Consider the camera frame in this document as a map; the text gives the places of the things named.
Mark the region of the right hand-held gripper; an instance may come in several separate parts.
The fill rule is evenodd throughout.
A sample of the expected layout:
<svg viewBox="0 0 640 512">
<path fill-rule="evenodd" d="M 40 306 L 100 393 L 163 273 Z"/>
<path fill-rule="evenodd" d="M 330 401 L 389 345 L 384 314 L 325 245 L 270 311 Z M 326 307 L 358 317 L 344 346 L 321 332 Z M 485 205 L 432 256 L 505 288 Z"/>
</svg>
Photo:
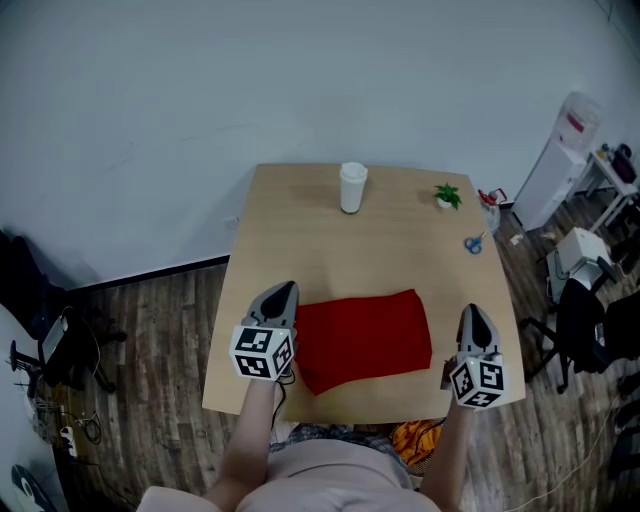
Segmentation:
<svg viewBox="0 0 640 512">
<path fill-rule="evenodd" d="M 458 326 L 459 354 L 444 363 L 441 379 L 441 389 L 451 391 L 457 405 L 483 410 L 504 395 L 503 357 L 497 353 L 499 343 L 497 328 L 489 316 L 476 304 L 468 304 Z M 469 355 L 479 350 L 492 354 Z"/>
</svg>

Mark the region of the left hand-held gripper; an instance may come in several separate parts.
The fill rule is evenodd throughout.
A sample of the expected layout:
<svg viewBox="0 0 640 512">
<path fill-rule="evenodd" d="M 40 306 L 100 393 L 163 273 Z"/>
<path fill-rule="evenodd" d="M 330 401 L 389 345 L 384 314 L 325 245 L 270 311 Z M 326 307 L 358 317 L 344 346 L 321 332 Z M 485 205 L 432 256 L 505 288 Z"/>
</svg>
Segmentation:
<svg viewBox="0 0 640 512">
<path fill-rule="evenodd" d="M 294 281 L 274 285 L 251 302 L 245 318 L 234 327 L 229 346 L 239 376 L 266 381 L 290 376 L 298 305 L 299 288 Z"/>
</svg>

